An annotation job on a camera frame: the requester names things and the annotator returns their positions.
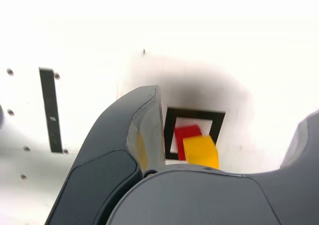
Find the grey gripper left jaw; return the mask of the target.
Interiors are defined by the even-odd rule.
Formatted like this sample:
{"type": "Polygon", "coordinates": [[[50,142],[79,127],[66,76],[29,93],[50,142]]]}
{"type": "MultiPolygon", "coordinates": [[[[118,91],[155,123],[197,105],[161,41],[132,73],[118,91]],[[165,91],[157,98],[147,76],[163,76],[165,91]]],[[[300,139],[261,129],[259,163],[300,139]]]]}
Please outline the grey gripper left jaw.
{"type": "Polygon", "coordinates": [[[46,223],[103,225],[144,172],[164,164],[160,90],[142,86],[119,98],[96,120],[46,223]]]}

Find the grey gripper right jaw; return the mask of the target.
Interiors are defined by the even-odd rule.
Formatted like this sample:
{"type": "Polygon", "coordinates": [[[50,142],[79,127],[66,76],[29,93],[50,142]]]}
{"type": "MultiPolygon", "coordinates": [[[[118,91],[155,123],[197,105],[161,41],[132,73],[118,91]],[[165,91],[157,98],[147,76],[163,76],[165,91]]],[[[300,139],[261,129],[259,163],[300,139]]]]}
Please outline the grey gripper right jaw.
{"type": "Polygon", "coordinates": [[[169,166],[120,200],[109,225],[316,225],[319,114],[299,123],[278,170],[232,174],[169,166]]]}

